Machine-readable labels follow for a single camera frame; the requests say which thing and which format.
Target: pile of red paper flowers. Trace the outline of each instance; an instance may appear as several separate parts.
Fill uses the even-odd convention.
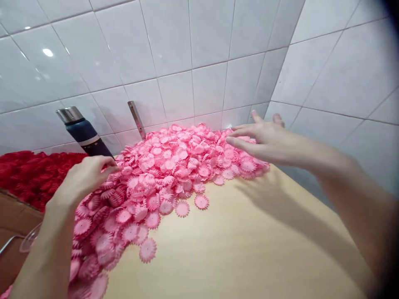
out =
[[[44,212],[46,203],[58,189],[68,170],[86,154],[46,155],[22,151],[0,157],[0,188]]]

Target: wrist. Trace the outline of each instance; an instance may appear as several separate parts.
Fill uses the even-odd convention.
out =
[[[334,147],[308,139],[303,153],[304,169],[315,176],[342,177],[356,164],[352,157]]]
[[[57,190],[51,200],[46,204],[46,210],[75,212],[80,200],[78,194]]]

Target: thermos bottle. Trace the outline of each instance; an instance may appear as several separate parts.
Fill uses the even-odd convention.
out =
[[[72,106],[55,112],[64,122],[66,130],[89,156],[113,157],[91,123],[83,117],[78,108]]]

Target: cardboard box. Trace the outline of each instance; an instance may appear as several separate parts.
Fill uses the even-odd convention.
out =
[[[25,237],[43,221],[43,214],[0,189],[0,248],[13,236]],[[14,282],[27,257],[19,251],[23,238],[14,238],[0,254],[0,294]]]

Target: light wood tabletop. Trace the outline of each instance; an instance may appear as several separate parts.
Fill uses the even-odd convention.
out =
[[[111,298],[365,298],[371,272],[338,215],[277,167],[254,181],[207,184],[209,208],[165,216],[143,264],[130,246]]]

